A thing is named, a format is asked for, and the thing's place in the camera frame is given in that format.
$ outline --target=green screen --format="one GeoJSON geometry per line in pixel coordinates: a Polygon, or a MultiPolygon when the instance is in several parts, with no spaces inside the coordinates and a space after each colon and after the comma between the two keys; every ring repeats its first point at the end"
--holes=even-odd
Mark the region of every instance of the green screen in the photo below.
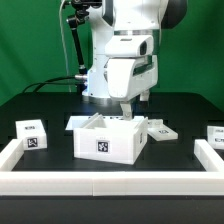
{"type": "MultiPolygon", "coordinates": [[[[0,104],[26,86],[66,75],[58,12],[61,0],[0,3],[0,104]]],[[[159,82],[152,91],[199,93],[224,111],[224,1],[189,0],[184,20],[163,30],[159,82]]],[[[63,10],[70,74],[77,58],[63,10]]],[[[91,64],[89,24],[79,28],[86,65],[91,64]]],[[[42,91],[69,91],[46,86],[42,91]]]]}

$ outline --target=small white block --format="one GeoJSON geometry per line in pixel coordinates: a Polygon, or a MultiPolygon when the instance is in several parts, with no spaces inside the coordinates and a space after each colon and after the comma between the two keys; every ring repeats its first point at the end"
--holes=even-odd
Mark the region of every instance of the small white block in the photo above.
{"type": "Polygon", "coordinates": [[[0,153],[0,171],[11,171],[23,153],[22,139],[13,139],[0,153]]]}
{"type": "Polygon", "coordinates": [[[208,126],[208,143],[214,149],[224,149],[224,127],[208,126]]]}
{"type": "Polygon", "coordinates": [[[178,134],[163,124],[162,119],[153,119],[148,122],[148,134],[156,141],[175,140],[178,134]]]}
{"type": "Polygon", "coordinates": [[[16,121],[17,138],[23,139],[24,150],[47,148],[47,137],[41,120],[16,121]]]}

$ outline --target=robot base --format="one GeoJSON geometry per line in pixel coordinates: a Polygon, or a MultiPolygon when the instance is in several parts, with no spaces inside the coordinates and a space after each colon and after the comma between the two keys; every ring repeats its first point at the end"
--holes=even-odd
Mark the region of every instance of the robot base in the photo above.
{"type": "Polygon", "coordinates": [[[105,105],[105,106],[118,105],[119,104],[118,101],[114,101],[111,98],[96,98],[96,97],[84,96],[84,95],[82,96],[82,100],[84,102],[95,103],[95,104],[105,105]]]}

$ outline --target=black cable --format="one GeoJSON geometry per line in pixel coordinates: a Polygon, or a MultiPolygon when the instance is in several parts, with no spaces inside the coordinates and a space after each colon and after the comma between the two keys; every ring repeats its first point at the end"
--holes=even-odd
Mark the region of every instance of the black cable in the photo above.
{"type": "Polygon", "coordinates": [[[83,83],[52,83],[52,82],[38,82],[38,83],[33,83],[29,86],[27,86],[23,91],[22,93],[25,93],[27,91],[27,89],[33,87],[33,86],[36,86],[36,85],[41,85],[41,86],[44,86],[44,85],[79,85],[79,84],[83,84],[83,83]]]}
{"type": "Polygon", "coordinates": [[[62,77],[58,77],[58,78],[54,78],[54,79],[49,79],[45,82],[42,82],[41,84],[39,84],[34,90],[33,92],[37,92],[39,89],[41,89],[43,86],[45,86],[46,84],[49,84],[51,82],[56,82],[56,81],[61,81],[61,80],[65,80],[65,79],[75,79],[74,76],[62,76],[62,77]]]}

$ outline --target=open white box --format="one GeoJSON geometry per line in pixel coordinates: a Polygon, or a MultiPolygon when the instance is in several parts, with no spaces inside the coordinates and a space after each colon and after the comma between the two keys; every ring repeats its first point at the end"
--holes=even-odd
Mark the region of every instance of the open white box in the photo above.
{"type": "MultiPolygon", "coordinates": [[[[16,144],[10,143],[9,151],[16,152],[20,145],[21,140],[16,140],[16,144]]],[[[36,196],[224,195],[223,160],[205,140],[195,141],[194,153],[207,172],[1,171],[0,194],[36,196]]]]}
{"type": "Polygon", "coordinates": [[[134,164],[147,142],[148,119],[124,121],[95,114],[74,129],[74,156],[134,164]]]}

